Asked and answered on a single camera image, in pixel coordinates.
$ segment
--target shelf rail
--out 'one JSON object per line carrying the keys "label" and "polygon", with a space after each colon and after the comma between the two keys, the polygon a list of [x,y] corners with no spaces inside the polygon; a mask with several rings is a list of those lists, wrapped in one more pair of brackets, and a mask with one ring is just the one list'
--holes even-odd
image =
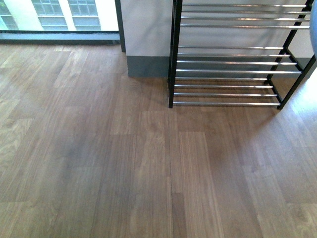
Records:
{"label": "shelf rail", "polygon": [[[298,30],[308,30],[309,26],[302,23],[309,22],[314,0],[307,0],[305,4],[188,4],[182,0],[173,0],[171,47],[168,70],[168,106],[242,106],[242,107],[277,107],[281,110],[295,92],[299,84],[309,73],[316,62],[313,56],[302,66],[289,50],[290,43]],[[289,30],[289,35],[283,46],[195,46],[179,45],[181,28],[238,28],[238,29],[277,29]],[[179,52],[179,49],[200,49],[198,52]],[[207,53],[208,50],[248,50],[257,51],[255,54],[234,53]],[[199,68],[202,65],[211,68]],[[228,67],[266,67],[264,69],[236,69]],[[297,79],[284,98],[279,94],[272,82],[274,75],[297,75]],[[252,90],[264,90],[263,93],[254,93]],[[248,98],[268,99],[269,102],[206,102],[174,101],[179,98]]]}

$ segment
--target white wall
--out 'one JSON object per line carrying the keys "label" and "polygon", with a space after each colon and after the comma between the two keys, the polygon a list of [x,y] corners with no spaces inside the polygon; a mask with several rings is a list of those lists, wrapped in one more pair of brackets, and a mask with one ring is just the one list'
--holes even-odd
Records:
{"label": "white wall", "polygon": [[[223,0],[184,0],[184,3],[223,3]],[[229,0],[241,4],[304,4],[305,0]],[[128,56],[169,56],[172,0],[121,0]],[[180,44],[217,46],[281,46],[287,30],[183,29]],[[297,33],[290,47],[296,57],[313,55],[309,31]]]}
{"label": "white wall", "polygon": [[128,56],[168,56],[172,0],[121,0]]}

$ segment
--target black metal frame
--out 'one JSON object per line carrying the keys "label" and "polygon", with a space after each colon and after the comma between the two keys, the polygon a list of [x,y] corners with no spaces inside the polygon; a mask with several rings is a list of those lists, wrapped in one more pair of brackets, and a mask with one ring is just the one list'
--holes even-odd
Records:
{"label": "black metal frame", "polygon": [[[302,11],[311,11],[313,2],[314,2],[314,0],[307,0],[307,2],[305,3],[306,7],[304,7],[302,9]],[[305,15],[299,15],[298,18],[305,18]],[[295,22],[294,26],[300,26],[301,24],[302,24],[302,22]],[[292,42],[292,40],[294,39],[296,33],[297,33],[297,30],[291,30],[291,32],[289,33],[289,35],[286,38],[286,41],[285,41],[285,43],[283,45],[284,49],[282,49],[279,54],[281,54],[281,55],[283,55],[283,54],[290,55],[290,57],[289,57],[290,60],[292,62],[297,63],[296,68],[301,72],[301,75],[297,78],[297,80],[295,81],[295,83],[293,84],[293,86],[291,87],[291,89],[289,90],[289,92],[287,93],[287,95],[285,96],[284,99],[281,98],[279,92],[277,91],[275,85],[272,82],[273,74],[269,74],[267,76],[267,80],[264,82],[264,84],[271,85],[273,87],[272,88],[273,92],[275,94],[277,94],[277,99],[280,102],[280,106],[277,107],[277,109],[279,109],[279,110],[283,109],[283,107],[288,102],[290,97],[293,95],[293,93],[295,92],[295,90],[297,89],[299,84],[302,82],[302,80],[305,78],[305,76],[307,75],[309,70],[312,68],[312,66],[316,62],[316,57],[315,57],[315,55],[313,55],[313,57],[310,59],[310,61],[307,63],[307,65],[303,68],[303,67],[300,66],[299,62],[297,61],[295,56],[292,54],[292,52],[288,49],[290,44],[291,44],[291,42]],[[276,58],[276,60],[275,60],[275,62],[281,62],[281,61],[282,61],[282,58]],[[276,71],[277,67],[278,67],[277,65],[273,66],[271,68],[271,71]]]}
{"label": "black metal frame", "polygon": [[173,101],[174,101],[175,77],[176,77],[177,54],[178,54],[182,6],[183,6],[183,0],[173,0],[170,56],[169,56],[169,65],[168,65],[169,66],[168,67],[168,94],[169,94],[168,107],[169,108],[173,107]]}
{"label": "black metal frame", "polygon": [[[302,9],[301,12],[307,12],[312,10],[312,4],[314,0],[307,0],[305,3],[306,7]],[[179,44],[179,35],[180,35],[180,26],[181,26],[181,14],[182,14],[182,0],[173,0],[173,11],[172,11],[172,29],[171,29],[171,44],[170,44],[170,58],[169,58],[169,69],[168,69],[168,92],[169,92],[169,102],[168,107],[173,107],[173,101],[174,101],[174,87],[175,87],[175,78],[176,78],[176,66],[177,66],[177,54],[178,54],[178,44]],[[305,14],[300,14],[300,18],[305,18]],[[302,24],[301,21],[295,22],[294,26],[300,26]],[[284,45],[283,49],[280,51],[279,55],[290,55],[289,59],[292,62],[297,63],[296,68],[301,73],[300,76],[297,78],[285,98],[282,98],[272,82],[273,74],[269,74],[266,77],[266,81],[264,84],[269,84],[272,86],[272,91],[274,94],[277,95],[277,99],[280,103],[280,105],[277,107],[277,109],[281,110],[285,104],[288,102],[292,94],[295,92],[299,84],[302,82],[302,80],[305,78],[305,76],[308,74],[314,63],[316,62],[316,57],[313,55],[313,57],[310,59],[310,61],[306,64],[305,67],[302,67],[298,60],[294,57],[294,55],[289,50],[289,46],[294,39],[295,35],[297,33],[297,29],[291,30]],[[275,62],[280,63],[282,61],[282,58],[276,58]],[[276,71],[278,65],[272,66],[270,71]]]}

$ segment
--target dark wall trim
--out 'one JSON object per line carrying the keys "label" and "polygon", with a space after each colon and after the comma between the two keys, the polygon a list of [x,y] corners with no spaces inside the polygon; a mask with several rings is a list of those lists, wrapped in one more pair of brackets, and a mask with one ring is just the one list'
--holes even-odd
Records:
{"label": "dark wall trim", "polygon": [[26,44],[120,44],[119,33],[1,33],[0,43]]}
{"label": "dark wall trim", "polygon": [[130,77],[167,77],[169,57],[127,56]]}
{"label": "dark wall trim", "polygon": [[122,19],[122,10],[121,10],[120,0],[115,0],[115,9],[117,12],[121,50],[122,50],[122,52],[125,52],[125,39],[124,39],[123,19]]}

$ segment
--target wall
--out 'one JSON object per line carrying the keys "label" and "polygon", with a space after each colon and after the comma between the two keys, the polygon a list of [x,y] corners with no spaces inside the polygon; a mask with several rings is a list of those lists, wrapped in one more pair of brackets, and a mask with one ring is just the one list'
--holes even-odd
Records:
{"label": "wall", "polygon": [[[197,1],[184,0],[184,3]],[[200,0],[199,3],[211,3]],[[213,0],[212,3],[223,3]],[[258,0],[226,1],[226,4],[259,4]],[[267,0],[260,4],[304,4],[305,0]],[[121,0],[126,53],[130,76],[167,76],[172,0]],[[184,29],[180,44],[217,46],[281,46],[286,30]],[[296,57],[313,55],[309,31],[299,31],[291,47]]]}

